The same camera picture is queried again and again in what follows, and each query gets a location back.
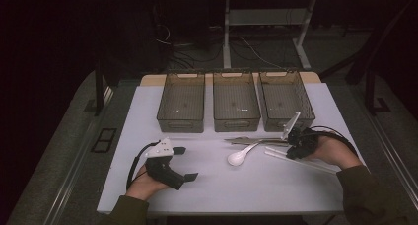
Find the hand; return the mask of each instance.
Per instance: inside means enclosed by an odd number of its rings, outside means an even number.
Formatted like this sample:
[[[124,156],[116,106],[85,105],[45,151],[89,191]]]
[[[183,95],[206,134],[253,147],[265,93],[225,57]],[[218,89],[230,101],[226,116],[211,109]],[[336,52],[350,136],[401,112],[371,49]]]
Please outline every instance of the hand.
[[[340,169],[363,165],[344,143],[327,136],[319,137],[316,150],[306,159],[320,159]]]
[[[169,188],[169,186],[151,178],[147,174],[145,166],[142,166],[141,169],[139,169],[136,177],[138,178],[132,182],[131,186],[125,194],[126,196],[146,201],[159,190]]]

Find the white tabletop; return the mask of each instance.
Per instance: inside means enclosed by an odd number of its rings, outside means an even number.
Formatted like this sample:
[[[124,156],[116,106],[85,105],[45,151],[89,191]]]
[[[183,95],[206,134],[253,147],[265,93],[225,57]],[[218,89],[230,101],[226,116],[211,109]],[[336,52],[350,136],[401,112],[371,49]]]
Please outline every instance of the white tabletop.
[[[305,86],[316,115],[313,126],[332,127],[353,142],[326,84]],[[98,212],[110,213],[119,196],[125,194],[127,175],[138,152],[165,137],[171,139],[173,147],[187,149],[184,155],[172,158],[172,169],[182,175],[199,175],[180,190],[169,188],[157,193],[149,200],[149,214],[308,214],[343,210],[342,188],[335,175],[266,155],[263,145],[250,151],[242,165],[229,165],[228,155],[244,146],[231,145],[225,138],[278,137],[281,133],[265,132],[262,120],[256,132],[215,132],[212,86],[206,88],[203,133],[162,133],[156,116],[163,86],[137,88]],[[144,162],[142,157],[138,165]]]

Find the sleeve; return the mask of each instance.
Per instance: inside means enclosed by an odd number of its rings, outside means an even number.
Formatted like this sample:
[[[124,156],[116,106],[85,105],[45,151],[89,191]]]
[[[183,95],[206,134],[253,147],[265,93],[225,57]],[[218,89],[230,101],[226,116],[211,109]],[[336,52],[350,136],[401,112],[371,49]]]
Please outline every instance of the sleeve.
[[[99,225],[145,225],[148,205],[146,201],[123,195]]]
[[[343,188],[345,216],[351,224],[409,224],[393,193],[382,187],[365,166],[337,173]]]

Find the plastic storage bin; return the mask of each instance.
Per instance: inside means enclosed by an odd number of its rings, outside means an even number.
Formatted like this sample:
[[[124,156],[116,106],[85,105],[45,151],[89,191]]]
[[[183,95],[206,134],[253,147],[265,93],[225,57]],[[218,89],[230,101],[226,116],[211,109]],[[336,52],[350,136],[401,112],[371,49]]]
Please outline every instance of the plastic storage bin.
[[[216,132],[256,131],[261,118],[250,71],[231,69],[213,74]]]
[[[311,126],[314,110],[299,72],[259,72],[257,89],[265,131],[283,132],[295,112],[301,113],[295,127]]]
[[[205,74],[167,74],[157,120],[162,132],[203,132]]]

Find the spoon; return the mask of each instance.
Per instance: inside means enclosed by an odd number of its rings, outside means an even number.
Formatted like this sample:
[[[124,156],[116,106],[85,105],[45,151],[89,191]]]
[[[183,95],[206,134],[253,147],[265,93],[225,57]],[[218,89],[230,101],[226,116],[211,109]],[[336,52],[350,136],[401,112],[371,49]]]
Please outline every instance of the spoon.
[[[245,149],[235,152],[228,156],[228,163],[230,163],[232,166],[239,166],[245,159],[246,154],[251,150],[253,147],[257,146],[259,142],[253,143],[249,146],[247,146]]]

